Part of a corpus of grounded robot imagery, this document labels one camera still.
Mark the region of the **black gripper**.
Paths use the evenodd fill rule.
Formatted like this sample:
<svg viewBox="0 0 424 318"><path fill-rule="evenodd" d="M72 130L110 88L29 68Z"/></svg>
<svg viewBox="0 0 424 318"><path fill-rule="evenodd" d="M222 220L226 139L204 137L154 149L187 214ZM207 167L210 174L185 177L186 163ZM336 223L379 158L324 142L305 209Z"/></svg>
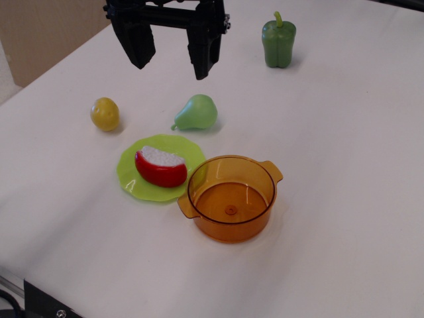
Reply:
<svg viewBox="0 0 424 318"><path fill-rule="evenodd" d="M140 70L156 53L150 26L187 29L187 47L195 77L203 80L219 61L221 34L230 29L230 15L225 12L222 1L197 1L194 9L169 7L168 3L106 1L103 10L129 60ZM205 24L207 28L193 26L196 23Z"/></svg>

